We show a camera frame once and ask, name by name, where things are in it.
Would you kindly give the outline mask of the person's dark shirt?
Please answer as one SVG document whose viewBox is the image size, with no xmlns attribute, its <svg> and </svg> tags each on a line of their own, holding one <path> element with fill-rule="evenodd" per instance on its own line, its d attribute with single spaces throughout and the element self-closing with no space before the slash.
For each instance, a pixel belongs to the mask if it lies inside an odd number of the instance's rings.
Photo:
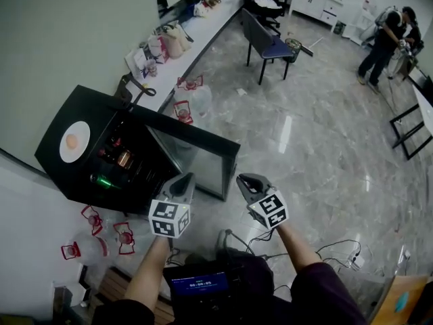
<svg viewBox="0 0 433 325">
<path fill-rule="evenodd" d="M 326 263 L 301 269 L 291 287 L 292 300 L 251 294 L 226 314 L 193 310 L 170 325 L 367 325 L 341 279 Z"/>
</svg>

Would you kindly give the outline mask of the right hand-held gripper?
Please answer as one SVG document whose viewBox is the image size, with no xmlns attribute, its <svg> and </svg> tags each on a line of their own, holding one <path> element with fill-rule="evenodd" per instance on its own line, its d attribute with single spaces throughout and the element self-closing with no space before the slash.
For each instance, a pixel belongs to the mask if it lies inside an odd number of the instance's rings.
<svg viewBox="0 0 433 325">
<path fill-rule="evenodd" d="M 268 230 L 275 229 L 289 219 L 282 193 L 265 176 L 240 173 L 236 183 L 253 219 Z"/>
</svg>

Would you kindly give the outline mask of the white round plate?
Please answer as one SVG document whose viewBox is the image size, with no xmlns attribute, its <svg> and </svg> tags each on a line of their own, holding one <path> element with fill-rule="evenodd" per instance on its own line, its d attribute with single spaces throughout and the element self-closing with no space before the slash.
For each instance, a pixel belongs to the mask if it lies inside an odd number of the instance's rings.
<svg viewBox="0 0 433 325">
<path fill-rule="evenodd" d="M 66 145 L 66 136 L 68 134 L 75 134 L 78 137 L 78 146 L 74 150 L 70 150 Z M 91 131 L 89 125 L 84 121 L 77 121 L 73 123 L 60 140 L 59 153 L 60 158 L 65 163 L 73 163 L 77 161 L 87 149 L 89 145 Z"/>
</svg>

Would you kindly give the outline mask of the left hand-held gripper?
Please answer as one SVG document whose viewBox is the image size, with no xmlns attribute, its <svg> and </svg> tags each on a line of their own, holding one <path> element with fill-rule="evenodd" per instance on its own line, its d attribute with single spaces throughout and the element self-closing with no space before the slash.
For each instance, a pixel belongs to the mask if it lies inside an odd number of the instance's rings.
<svg viewBox="0 0 433 325">
<path fill-rule="evenodd" d="M 168 180 L 152 200 L 148 218 L 156 236 L 179 238 L 191 222 L 191 202 L 196 187 L 193 173 Z"/>
</svg>

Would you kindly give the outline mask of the green drink can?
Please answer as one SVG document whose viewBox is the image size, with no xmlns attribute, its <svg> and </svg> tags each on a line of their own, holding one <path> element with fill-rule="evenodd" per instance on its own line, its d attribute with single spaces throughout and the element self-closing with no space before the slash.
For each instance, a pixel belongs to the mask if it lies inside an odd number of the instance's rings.
<svg viewBox="0 0 433 325">
<path fill-rule="evenodd" d="M 103 189 L 115 189 L 120 190 L 121 187 L 114 185 L 111 181 L 109 181 L 106 176 L 99 173 L 92 173 L 90 175 L 90 182 L 103 188 Z"/>
</svg>

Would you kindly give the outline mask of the white low ledge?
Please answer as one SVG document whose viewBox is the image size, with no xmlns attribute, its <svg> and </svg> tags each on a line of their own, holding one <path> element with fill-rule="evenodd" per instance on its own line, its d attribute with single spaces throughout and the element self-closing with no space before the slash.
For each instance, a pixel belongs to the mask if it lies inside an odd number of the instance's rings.
<svg viewBox="0 0 433 325">
<path fill-rule="evenodd" d="M 183 23 L 184 31 L 193 39 L 192 46 L 180 58 L 168 59 L 165 64 L 157 65 L 157 75 L 143 80 L 148 89 L 155 89 L 156 95 L 138 94 L 133 90 L 133 103 L 153 111 L 159 111 L 167 101 L 169 94 L 179 77 L 185 77 L 196 61 L 213 43 L 223 28 L 238 13 L 242 0 L 221 0 L 210 10 L 206 17 L 193 17 Z"/>
</svg>

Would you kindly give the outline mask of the copper drink can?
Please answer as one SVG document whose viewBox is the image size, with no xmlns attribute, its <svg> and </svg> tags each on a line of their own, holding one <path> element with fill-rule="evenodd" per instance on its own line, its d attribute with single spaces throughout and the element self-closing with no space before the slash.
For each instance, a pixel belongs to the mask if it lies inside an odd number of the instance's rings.
<svg viewBox="0 0 433 325">
<path fill-rule="evenodd" d="M 129 169 L 133 163 L 133 155 L 129 150 L 123 150 L 116 162 L 119 167 L 123 169 Z"/>
</svg>

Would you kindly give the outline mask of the white plastic bag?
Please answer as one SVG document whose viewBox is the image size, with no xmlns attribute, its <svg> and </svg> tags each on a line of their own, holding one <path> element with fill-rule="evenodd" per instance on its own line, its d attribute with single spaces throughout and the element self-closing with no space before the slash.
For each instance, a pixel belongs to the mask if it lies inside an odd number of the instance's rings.
<svg viewBox="0 0 433 325">
<path fill-rule="evenodd" d="M 210 12 L 210 7 L 207 2 L 201 0 L 194 5 L 193 15 L 198 18 L 206 18 Z"/>
</svg>

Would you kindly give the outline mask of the beige tote bag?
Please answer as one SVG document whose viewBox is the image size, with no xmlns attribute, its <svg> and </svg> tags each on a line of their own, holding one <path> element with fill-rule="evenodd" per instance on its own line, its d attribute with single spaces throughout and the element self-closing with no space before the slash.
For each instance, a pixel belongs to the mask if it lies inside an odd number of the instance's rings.
<svg viewBox="0 0 433 325">
<path fill-rule="evenodd" d="M 191 49 L 194 40 L 185 32 L 181 24 L 175 20 L 165 24 L 161 32 L 170 58 L 180 58 Z"/>
</svg>

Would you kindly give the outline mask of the person's right forearm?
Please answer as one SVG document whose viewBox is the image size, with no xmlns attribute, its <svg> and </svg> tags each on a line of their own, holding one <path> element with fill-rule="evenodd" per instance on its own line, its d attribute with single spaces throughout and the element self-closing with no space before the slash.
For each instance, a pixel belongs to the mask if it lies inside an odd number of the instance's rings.
<svg viewBox="0 0 433 325">
<path fill-rule="evenodd" d="M 288 221 L 277 226 L 277 232 L 294 266 L 296 278 L 304 269 L 310 269 L 311 265 L 324 265 L 314 249 Z"/>
</svg>

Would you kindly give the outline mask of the wide white roller blind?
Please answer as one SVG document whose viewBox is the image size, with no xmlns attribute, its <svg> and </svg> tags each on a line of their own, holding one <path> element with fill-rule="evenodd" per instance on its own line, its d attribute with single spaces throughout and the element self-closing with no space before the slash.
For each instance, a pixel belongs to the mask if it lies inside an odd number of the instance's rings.
<svg viewBox="0 0 433 325">
<path fill-rule="evenodd" d="M 39 168 L 37 146 L 72 90 L 113 94 L 158 23 L 156 0 L 0 0 L 0 149 Z"/>
</svg>

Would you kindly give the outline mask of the wooden slatted bench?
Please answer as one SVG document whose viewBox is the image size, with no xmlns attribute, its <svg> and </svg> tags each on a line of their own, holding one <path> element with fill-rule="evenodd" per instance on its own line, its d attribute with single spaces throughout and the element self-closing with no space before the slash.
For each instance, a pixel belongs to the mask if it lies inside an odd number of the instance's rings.
<svg viewBox="0 0 433 325">
<path fill-rule="evenodd" d="M 99 306 L 111 305 L 124 297 L 131 277 L 117 267 L 109 267 L 95 295 L 91 297 L 89 315 L 93 317 Z M 170 325 L 175 321 L 174 311 L 169 299 L 159 295 L 155 308 L 153 325 Z"/>
</svg>

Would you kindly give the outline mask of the pink and white paper bag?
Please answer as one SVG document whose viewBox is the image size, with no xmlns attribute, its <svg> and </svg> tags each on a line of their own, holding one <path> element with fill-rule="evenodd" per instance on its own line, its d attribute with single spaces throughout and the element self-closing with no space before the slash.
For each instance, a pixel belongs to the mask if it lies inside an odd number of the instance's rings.
<svg viewBox="0 0 433 325">
<path fill-rule="evenodd" d="M 158 64 L 165 64 L 169 59 L 167 48 L 161 35 L 152 35 L 147 40 L 150 53 Z"/>
</svg>

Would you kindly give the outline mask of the black metal table frame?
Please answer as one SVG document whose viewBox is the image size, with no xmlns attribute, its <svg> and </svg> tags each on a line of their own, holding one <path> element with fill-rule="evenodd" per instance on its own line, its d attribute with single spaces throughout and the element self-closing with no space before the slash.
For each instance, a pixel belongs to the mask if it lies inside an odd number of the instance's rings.
<svg viewBox="0 0 433 325">
<path fill-rule="evenodd" d="M 416 104 L 390 121 L 390 126 L 392 127 L 396 137 L 392 149 L 401 147 L 406 160 L 411 160 L 430 142 L 433 142 L 433 80 L 430 76 L 425 76 L 422 72 L 418 77 L 411 75 L 409 78 L 412 82 Z M 415 111 L 420 112 L 420 121 L 406 131 L 399 131 L 397 123 L 399 121 L 402 122 Z M 420 145 L 416 146 L 412 152 L 410 152 L 407 147 L 408 140 L 422 129 L 426 129 L 428 132 L 427 138 Z"/>
</svg>

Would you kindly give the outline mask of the person's left forearm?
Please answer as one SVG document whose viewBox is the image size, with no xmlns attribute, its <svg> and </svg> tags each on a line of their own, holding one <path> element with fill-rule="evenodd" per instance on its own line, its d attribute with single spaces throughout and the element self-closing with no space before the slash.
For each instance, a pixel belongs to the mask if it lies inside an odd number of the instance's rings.
<svg viewBox="0 0 433 325">
<path fill-rule="evenodd" d="M 169 253 L 168 238 L 156 236 L 126 289 L 125 299 L 138 301 L 152 311 L 155 309 Z"/>
</svg>

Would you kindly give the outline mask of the green mesh trash bin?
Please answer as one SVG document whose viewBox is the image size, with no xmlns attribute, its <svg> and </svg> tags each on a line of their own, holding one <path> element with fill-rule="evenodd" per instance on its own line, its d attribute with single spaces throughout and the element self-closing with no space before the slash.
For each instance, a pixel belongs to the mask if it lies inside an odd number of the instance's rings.
<svg viewBox="0 0 433 325">
<path fill-rule="evenodd" d="M 287 38 L 285 40 L 285 43 L 289 47 L 290 51 L 292 52 L 292 55 L 288 58 L 288 62 L 294 63 L 298 57 L 298 54 L 302 49 L 302 43 L 292 38 Z"/>
</svg>

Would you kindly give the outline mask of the person's right shoe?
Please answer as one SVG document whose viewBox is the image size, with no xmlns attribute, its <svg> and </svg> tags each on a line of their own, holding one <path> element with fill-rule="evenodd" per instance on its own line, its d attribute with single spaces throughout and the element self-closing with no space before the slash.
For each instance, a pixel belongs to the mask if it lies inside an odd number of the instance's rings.
<svg viewBox="0 0 433 325">
<path fill-rule="evenodd" d="M 221 230 L 219 232 L 215 245 L 215 251 L 217 253 L 222 251 L 229 251 L 231 253 L 233 251 L 233 247 L 231 246 L 231 234 L 232 230 L 230 229 Z"/>
</svg>

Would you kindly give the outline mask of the wooden board blue sticker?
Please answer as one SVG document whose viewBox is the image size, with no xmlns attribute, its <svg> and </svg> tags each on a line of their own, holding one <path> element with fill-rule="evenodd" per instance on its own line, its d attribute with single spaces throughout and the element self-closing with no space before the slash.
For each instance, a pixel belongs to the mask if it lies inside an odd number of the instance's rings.
<svg viewBox="0 0 433 325">
<path fill-rule="evenodd" d="M 394 276 L 372 311 L 369 325 L 406 325 L 429 282 L 427 276 Z"/>
</svg>

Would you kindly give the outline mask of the black mini fridge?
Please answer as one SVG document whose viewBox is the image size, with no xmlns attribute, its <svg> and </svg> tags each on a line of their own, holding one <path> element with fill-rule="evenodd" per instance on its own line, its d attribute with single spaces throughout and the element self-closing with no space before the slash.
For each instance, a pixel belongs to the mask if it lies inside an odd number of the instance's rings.
<svg viewBox="0 0 433 325">
<path fill-rule="evenodd" d="M 60 158 L 60 140 L 77 121 L 89 125 L 91 135 L 84 154 L 75 162 Z M 113 148 L 112 138 L 122 146 Z M 123 150 L 133 155 L 129 169 L 109 164 L 98 150 L 112 151 L 116 162 Z M 121 213 L 147 214 L 151 201 L 166 181 L 193 173 L 197 189 L 225 200 L 235 171 L 240 145 L 165 114 L 135 104 L 124 105 L 114 96 L 77 86 L 64 102 L 37 151 L 36 159 L 69 200 Z M 90 182 L 99 173 L 121 187 L 103 189 Z"/>
</svg>

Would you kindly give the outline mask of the black screen device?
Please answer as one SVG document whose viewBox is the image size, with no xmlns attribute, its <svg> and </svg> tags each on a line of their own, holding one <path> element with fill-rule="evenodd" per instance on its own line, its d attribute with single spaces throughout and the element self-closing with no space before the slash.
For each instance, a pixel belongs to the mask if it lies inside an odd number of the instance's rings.
<svg viewBox="0 0 433 325">
<path fill-rule="evenodd" d="M 208 262 L 166 267 L 163 277 L 178 321 L 224 318 L 233 311 L 235 287 L 228 269 Z"/>
</svg>

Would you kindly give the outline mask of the black office chair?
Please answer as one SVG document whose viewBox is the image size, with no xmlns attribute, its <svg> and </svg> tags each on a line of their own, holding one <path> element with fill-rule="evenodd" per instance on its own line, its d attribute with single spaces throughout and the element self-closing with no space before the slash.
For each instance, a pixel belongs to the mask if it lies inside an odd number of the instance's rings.
<svg viewBox="0 0 433 325">
<path fill-rule="evenodd" d="M 258 21 L 277 36 L 281 36 L 279 28 L 281 24 L 277 21 L 278 17 L 285 15 L 285 9 L 278 5 L 274 0 L 254 0 L 252 3 L 253 13 Z"/>
</svg>

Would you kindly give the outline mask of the white low cabinet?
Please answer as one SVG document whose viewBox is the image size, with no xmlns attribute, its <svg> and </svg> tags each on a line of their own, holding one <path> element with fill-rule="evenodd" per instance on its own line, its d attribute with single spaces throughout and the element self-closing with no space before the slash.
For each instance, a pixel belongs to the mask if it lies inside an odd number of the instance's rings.
<svg viewBox="0 0 433 325">
<path fill-rule="evenodd" d="M 341 0 L 292 0 L 289 15 L 300 13 L 334 28 L 343 7 Z"/>
</svg>

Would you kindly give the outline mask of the black handbag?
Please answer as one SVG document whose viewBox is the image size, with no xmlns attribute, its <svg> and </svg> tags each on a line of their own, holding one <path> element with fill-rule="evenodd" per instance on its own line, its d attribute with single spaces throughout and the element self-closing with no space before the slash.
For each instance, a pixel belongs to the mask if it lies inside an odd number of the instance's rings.
<svg viewBox="0 0 433 325">
<path fill-rule="evenodd" d="M 125 74 L 121 77 L 114 97 L 121 99 L 124 105 L 137 104 L 143 96 L 154 97 L 156 90 L 147 88 L 142 85 L 131 74 Z"/>
</svg>

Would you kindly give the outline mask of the grey chair blue seat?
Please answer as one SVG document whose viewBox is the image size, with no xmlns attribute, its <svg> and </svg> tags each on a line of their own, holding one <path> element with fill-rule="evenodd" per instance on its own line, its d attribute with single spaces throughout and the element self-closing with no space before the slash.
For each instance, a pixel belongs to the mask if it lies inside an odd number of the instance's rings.
<svg viewBox="0 0 433 325">
<path fill-rule="evenodd" d="M 277 35 L 272 35 L 252 13 L 244 8 L 242 9 L 242 26 L 244 36 L 248 40 L 246 66 L 250 65 L 252 49 L 255 49 L 263 60 L 258 84 L 262 84 L 267 62 L 269 60 L 274 62 L 275 59 L 283 59 L 286 61 L 283 74 L 283 80 L 285 80 L 289 65 L 295 56 L 294 52 L 289 48 L 289 45 L 283 42 Z"/>
</svg>

